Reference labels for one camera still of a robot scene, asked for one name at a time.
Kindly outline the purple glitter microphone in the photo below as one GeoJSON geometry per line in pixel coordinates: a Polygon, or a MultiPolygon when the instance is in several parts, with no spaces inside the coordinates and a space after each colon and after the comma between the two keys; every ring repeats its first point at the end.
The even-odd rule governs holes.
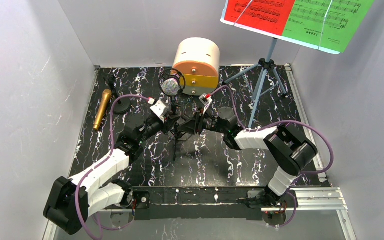
{"type": "Polygon", "coordinates": [[[169,78],[163,82],[161,90],[165,95],[174,97],[180,93],[181,87],[175,78],[169,78]]]}

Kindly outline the black shock-mount tripod stand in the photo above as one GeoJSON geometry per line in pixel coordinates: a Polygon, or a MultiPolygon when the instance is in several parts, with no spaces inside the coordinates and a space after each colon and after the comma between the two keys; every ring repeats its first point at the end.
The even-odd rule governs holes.
{"type": "MultiPolygon", "coordinates": [[[[180,112],[178,112],[178,106],[179,106],[178,97],[183,93],[184,89],[186,88],[186,78],[178,69],[170,67],[170,68],[163,70],[158,76],[158,82],[160,83],[159,87],[160,87],[161,92],[162,92],[163,82],[167,79],[170,79],[170,78],[175,78],[178,81],[180,88],[181,88],[180,93],[176,96],[167,96],[166,95],[168,97],[168,99],[170,100],[170,110],[169,110],[168,114],[177,115],[177,114],[181,114],[180,112]]],[[[173,161],[175,161],[177,158],[177,146],[178,146],[178,143],[181,141],[180,138],[182,138],[185,135],[185,133],[178,133],[178,124],[179,123],[177,122],[174,125],[174,129],[169,131],[170,133],[172,133],[172,135],[174,137],[173,161]]]]}

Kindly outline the gold microphone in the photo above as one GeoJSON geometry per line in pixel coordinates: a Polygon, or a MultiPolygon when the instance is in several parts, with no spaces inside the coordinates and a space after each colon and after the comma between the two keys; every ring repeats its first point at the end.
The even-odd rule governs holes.
{"type": "Polygon", "coordinates": [[[99,108],[93,123],[93,129],[95,131],[98,131],[100,129],[100,126],[106,114],[107,107],[111,98],[112,98],[112,91],[110,89],[105,89],[101,95],[101,101],[100,101],[99,108]]]}

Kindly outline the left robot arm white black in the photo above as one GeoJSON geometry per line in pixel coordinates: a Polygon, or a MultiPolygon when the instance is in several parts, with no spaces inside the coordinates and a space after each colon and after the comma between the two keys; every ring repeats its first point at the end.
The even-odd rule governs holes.
{"type": "Polygon", "coordinates": [[[127,183],[115,180],[104,184],[140,157],[149,138],[159,132],[170,132],[180,118],[181,114],[159,118],[152,113],[147,119],[138,114],[128,116],[113,150],[81,173],[55,180],[43,216],[73,235],[96,212],[120,204],[128,191],[127,183]]]}

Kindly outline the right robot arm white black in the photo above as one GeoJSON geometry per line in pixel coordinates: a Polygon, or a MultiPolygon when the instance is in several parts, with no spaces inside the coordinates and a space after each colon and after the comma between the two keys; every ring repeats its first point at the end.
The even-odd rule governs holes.
{"type": "Polygon", "coordinates": [[[216,132],[223,135],[224,143],[232,150],[259,149],[271,153],[278,168],[264,191],[237,200],[251,209],[276,206],[281,202],[302,170],[318,154],[317,147],[294,124],[285,122],[265,129],[245,129],[231,107],[220,108],[217,116],[199,110],[193,117],[182,119],[184,122],[175,127],[177,136],[216,132]]]}

